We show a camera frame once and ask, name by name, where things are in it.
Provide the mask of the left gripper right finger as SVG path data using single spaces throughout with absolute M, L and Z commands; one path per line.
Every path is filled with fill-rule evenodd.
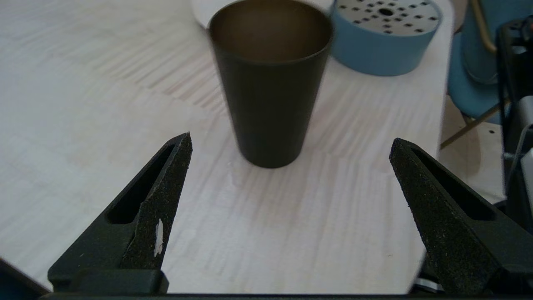
M 394 139 L 389 160 L 446 293 L 532 293 L 530 233 L 416 144 Z

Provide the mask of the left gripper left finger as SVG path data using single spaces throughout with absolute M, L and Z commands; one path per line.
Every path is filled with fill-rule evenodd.
M 50 267 L 54 292 L 82 271 L 161 269 L 192 152 L 188 132 L 156 152 Z

